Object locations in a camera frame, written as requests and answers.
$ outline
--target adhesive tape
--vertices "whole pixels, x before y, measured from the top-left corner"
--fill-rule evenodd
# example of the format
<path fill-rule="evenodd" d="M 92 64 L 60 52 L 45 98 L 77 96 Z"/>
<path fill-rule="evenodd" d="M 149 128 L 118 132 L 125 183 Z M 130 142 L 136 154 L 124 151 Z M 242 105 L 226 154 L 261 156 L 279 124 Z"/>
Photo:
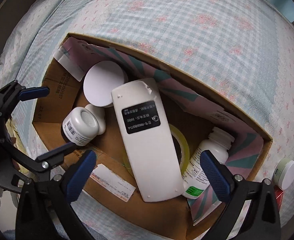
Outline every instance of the adhesive tape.
<path fill-rule="evenodd" d="M 180 172 L 183 174 L 188 166 L 189 159 L 190 159 L 190 153 L 189 153 L 189 146 L 187 143 L 186 138 L 184 135 L 173 125 L 169 124 L 170 132 L 173 137 L 174 145 L 175 145 L 175 150 L 179 162 L 179 167 L 180 167 Z M 130 166 L 130 162 L 126 153 L 126 150 L 123 151 L 123 162 L 124 166 L 134 177 L 133 170 Z"/>

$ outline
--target black label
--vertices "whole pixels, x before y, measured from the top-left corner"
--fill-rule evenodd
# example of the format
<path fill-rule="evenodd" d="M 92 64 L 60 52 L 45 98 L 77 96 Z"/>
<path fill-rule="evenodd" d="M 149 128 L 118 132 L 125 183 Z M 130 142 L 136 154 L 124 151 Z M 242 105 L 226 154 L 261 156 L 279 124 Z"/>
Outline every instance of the black label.
<path fill-rule="evenodd" d="M 128 134 L 160 126 L 155 101 L 127 107 L 121 113 Z"/>

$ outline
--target barcode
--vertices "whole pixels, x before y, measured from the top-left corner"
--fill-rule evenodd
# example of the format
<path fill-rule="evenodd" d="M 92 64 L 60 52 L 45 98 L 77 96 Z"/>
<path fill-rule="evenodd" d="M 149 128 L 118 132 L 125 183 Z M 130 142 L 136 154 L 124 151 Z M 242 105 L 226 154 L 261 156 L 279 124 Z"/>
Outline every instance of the barcode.
<path fill-rule="evenodd" d="M 75 130 L 73 129 L 73 127 L 72 127 L 70 121 L 68 121 L 68 123 L 67 123 L 67 128 L 68 128 L 68 130 L 70 131 L 70 133 L 71 133 L 72 135 L 75 134 Z"/>

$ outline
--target green label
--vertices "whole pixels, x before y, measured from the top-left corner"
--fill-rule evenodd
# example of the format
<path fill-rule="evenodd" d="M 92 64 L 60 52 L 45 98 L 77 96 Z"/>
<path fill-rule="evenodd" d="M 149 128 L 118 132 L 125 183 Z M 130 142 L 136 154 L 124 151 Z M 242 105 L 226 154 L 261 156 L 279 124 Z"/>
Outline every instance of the green label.
<path fill-rule="evenodd" d="M 191 186 L 188 188 L 188 190 L 186 190 L 186 192 L 194 197 L 198 197 L 203 192 L 203 190 L 198 189 L 194 186 Z"/>

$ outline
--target small red package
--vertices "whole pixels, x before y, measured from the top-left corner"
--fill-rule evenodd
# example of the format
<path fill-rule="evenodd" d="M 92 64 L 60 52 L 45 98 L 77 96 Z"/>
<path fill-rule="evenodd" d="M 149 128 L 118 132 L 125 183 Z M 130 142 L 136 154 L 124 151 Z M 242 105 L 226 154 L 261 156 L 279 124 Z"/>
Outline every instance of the small red package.
<path fill-rule="evenodd" d="M 280 210 L 281 202 L 282 202 L 282 196 L 283 196 L 283 190 L 281 188 L 279 188 L 277 185 L 275 185 L 274 186 L 274 194 L 276 195 L 278 209 Z"/>

